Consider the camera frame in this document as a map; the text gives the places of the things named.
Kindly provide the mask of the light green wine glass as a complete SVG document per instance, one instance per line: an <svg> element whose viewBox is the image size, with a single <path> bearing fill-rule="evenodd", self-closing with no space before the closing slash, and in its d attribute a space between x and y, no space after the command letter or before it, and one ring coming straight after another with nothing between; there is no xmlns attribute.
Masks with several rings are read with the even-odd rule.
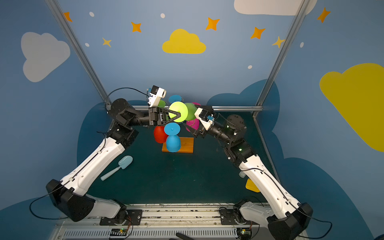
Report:
<svg viewBox="0 0 384 240"><path fill-rule="evenodd" d="M176 120L176 123L181 123L186 121L186 118L188 116L188 108L183 102L175 102L170 105L170 110L177 111L181 113L181 117L179 120Z"/></svg>

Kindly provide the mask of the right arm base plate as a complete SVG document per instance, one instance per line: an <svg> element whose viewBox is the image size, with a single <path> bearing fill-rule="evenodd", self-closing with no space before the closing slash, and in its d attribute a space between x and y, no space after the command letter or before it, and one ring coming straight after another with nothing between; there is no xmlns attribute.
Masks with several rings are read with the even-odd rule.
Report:
<svg viewBox="0 0 384 240"><path fill-rule="evenodd" d="M222 225L251 225L255 222L245 220L240 211L227 208L219 208L220 221Z"/></svg>

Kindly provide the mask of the blue wine glass front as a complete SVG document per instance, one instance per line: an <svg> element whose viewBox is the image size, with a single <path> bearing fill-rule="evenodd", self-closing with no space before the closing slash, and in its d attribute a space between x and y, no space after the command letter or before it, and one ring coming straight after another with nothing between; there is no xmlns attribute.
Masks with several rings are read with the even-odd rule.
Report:
<svg viewBox="0 0 384 240"><path fill-rule="evenodd" d="M176 153L181 149L181 139L178 134L181 127L177 123L169 123L165 126L165 133L168 135L166 148L171 153Z"/></svg>

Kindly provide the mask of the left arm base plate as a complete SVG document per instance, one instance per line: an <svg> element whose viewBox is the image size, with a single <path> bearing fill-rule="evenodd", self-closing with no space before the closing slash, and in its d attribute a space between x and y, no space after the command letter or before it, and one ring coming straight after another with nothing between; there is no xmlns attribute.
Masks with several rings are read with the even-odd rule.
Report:
<svg viewBox="0 0 384 240"><path fill-rule="evenodd" d="M139 226L143 211L139 209L125 209L118 212L114 218L102 217L100 226Z"/></svg>

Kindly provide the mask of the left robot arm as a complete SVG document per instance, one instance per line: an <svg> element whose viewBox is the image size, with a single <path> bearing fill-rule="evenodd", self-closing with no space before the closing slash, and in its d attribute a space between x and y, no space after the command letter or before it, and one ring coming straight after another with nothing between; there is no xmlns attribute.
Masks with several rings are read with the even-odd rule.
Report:
<svg viewBox="0 0 384 240"><path fill-rule="evenodd" d="M183 121L188 116L186 107L149 107L142 113L125 99L117 99L108 114L113 118L113 127L104 141L72 172L60 181L51 180L46 189L53 205L74 222L85 218L102 217L124 225L128 221L126 206L117 200L105 200L89 196L90 186L103 170L135 140L138 131L134 126L164 126Z"/></svg>

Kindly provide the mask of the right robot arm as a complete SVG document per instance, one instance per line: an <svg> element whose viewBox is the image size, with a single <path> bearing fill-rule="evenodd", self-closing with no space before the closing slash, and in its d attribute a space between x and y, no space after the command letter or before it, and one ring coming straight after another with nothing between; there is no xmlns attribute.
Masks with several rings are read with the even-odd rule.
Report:
<svg viewBox="0 0 384 240"><path fill-rule="evenodd" d="M228 159L251 180L264 196L269 206L252 202L235 205L234 213L238 222L254 222L267 228L276 240L295 240L308 227L313 209L301 204L289 194L265 167L260 156L247 143L244 135L247 127L243 118L230 115L225 124L220 124L211 114L207 117L195 114L200 122L194 135L209 134L224 143Z"/></svg>

